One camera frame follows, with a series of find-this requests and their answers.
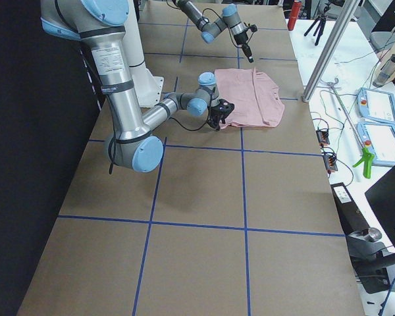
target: folded fabric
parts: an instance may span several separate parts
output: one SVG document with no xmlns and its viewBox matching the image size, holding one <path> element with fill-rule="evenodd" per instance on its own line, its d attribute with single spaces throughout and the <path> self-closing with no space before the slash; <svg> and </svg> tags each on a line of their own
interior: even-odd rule
<svg viewBox="0 0 395 316">
<path fill-rule="evenodd" d="M 220 97 L 235 105 L 221 128 L 279 124 L 285 106 L 279 98 L 279 87 L 264 72 L 256 68 L 217 69 L 215 77 Z"/>
</svg>

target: white table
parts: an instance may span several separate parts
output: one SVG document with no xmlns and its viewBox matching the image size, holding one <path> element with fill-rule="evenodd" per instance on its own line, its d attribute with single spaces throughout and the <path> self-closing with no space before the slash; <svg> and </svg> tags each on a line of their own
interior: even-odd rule
<svg viewBox="0 0 395 316">
<path fill-rule="evenodd" d="M 294 52 L 298 59 L 299 70 L 302 76 L 303 85 L 306 85 L 313 69 L 319 59 L 321 51 L 324 48 L 324 45 L 327 41 L 327 38 L 334 26 L 334 21 L 327 21 L 325 26 L 324 34 L 319 42 L 318 46 L 315 46 L 315 39 L 313 37 L 314 29 L 304 37 L 305 31 L 310 27 L 312 20 L 298 20 L 296 23 L 296 27 L 292 32 L 290 32 L 290 37 L 292 40 L 292 45 L 294 48 Z M 352 61 L 350 63 L 343 63 L 344 61 L 350 61 L 354 58 L 364 56 L 368 53 L 372 53 L 364 58 Z M 377 63 L 378 58 L 376 54 L 373 53 L 373 49 L 369 45 L 369 42 L 366 40 L 362 31 L 356 22 L 351 22 L 347 27 L 332 59 L 322 77 L 325 82 L 333 82 L 336 77 L 339 79 L 338 90 L 339 94 L 356 94 L 361 87 L 369 87 L 370 80 L 367 80 L 369 74 L 371 73 L 374 65 Z M 395 86 L 393 83 L 389 83 L 378 90 L 384 92 L 391 92 L 395 97 Z M 325 119 L 329 123 L 330 128 L 341 128 L 342 125 L 328 117 L 325 113 L 325 108 L 322 104 L 321 96 L 323 97 L 323 101 L 326 105 L 327 113 L 337 118 L 338 120 L 344 122 L 345 115 L 342 110 L 340 110 L 340 106 L 335 96 L 333 96 L 327 86 L 323 83 L 319 83 L 318 88 L 315 90 L 313 97 L 309 102 L 310 109 L 312 111 L 313 118 Z M 342 96 L 342 100 L 348 110 L 354 104 L 355 96 L 353 95 L 345 95 Z M 350 116 L 352 118 L 353 123 L 357 123 L 360 120 L 360 115 L 357 112 L 356 107 L 352 109 L 350 112 Z M 313 121 L 315 127 L 318 126 L 319 121 Z M 323 122 L 320 123 L 320 127 L 325 127 Z M 339 139 L 340 131 L 338 129 L 332 129 L 329 133 L 329 139 L 331 142 L 331 148 L 337 150 L 338 148 L 338 139 Z M 370 226 L 376 227 L 380 229 L 384 235 L 382 238 L 382 242 L 389 246 L 391 245 L 390 240 L 384 234 L 382 227 L 380 226 L 376 216 L 373 214 L 366 198 L 365 191 L 370 188 L 381 176 L 383 176 L 389 168 L 387 167 L 376 167 L 372 168 L 372 177 L 371 179 L 366 179 L 363 177 L 363 167 L 360 165 L 357 168 L 352 168 L 351 166 L 359 160 L 361 155 L 361 151 L 357 144 L 356 138 L 349 124 L 346 123 L 344 131 L 342 133 L 340 142 L 339 142 L 339 150 L 338 150 L 338 158 L 347 164 L 354 173 L 354 180 L 348 186 L 348 190 L 350 191 L 352 197 L 354 198 L 357 206 L 360 211 L 363 213 L 367 222 Z M 338 172 L 334 172 L 330 176 L 330 183 L 338 183 L 343 182 L 348 184 L 351 180 L 350 171 L 341 163 L 338 163 Z M 361 300 L 363 302 L 363 306 L 365 308 L 366 315 L 377 315 L 380 309 L 380 303 L 383 302 L 386 292 L 380 292 L 376 294 L 368 294 L 362 287 L 359 285 L 359 291 L 361 295 Z M 375 304 L 367 304 L 367 301 L 374 302 Z M 388 303 L 386 305 L 386 309 L 384 315 L 395 315 L 395 292 L 391 293 Z"/>
</svg>

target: dark background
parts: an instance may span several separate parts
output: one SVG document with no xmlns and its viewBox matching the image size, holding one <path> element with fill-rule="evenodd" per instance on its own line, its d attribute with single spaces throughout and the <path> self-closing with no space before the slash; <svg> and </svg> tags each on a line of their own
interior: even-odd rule
<svg viewBox="0 0 395 316">
<path fill-rule="evenodd" d="M 78 43 L 0 1 L 0 316 L 16 315 L 98 116 Z"/>
</svg>

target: blue cable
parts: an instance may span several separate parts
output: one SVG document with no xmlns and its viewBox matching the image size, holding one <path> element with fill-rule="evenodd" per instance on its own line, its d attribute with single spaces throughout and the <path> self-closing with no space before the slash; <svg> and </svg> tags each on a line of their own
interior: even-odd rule
<svg viewBox="0 0 395 316">
<path fill-rule="evenodd" d="M 395 283 L 395 277 L 394 277 L 394 280 L 392 280 L 392 283 L 389 286 L 389 290 L 388 290 L 388 294 L 386 295 L 386 298 L 384 299 L 383 303 L 381 303 L 382 309 L 379 311 L 378 316 L 382 316 L 383 315 L 384 307 L 386 306 L 386 303 L 388 301 L 390 292 L 392 291 L 392 288 L 394 287 L 394 283 Z"/>
</svg>

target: red cylinder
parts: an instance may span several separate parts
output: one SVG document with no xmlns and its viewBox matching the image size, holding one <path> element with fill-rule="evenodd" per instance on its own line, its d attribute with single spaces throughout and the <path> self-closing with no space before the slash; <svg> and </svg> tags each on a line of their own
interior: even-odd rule
<svg viewBox="0 0 395 316">
<path fill-rule="evenodd" d="M 296 21 L 298 19 L 298 13 L 300 12 L 300 8 L 302 7 L 302 2 L 300 0 L 295 0 L 292 4 L 290 18 L 288 18 L 288 30 L 292 31 L 294 29 L 294 25 L 296 25 Z"/>
</svg>

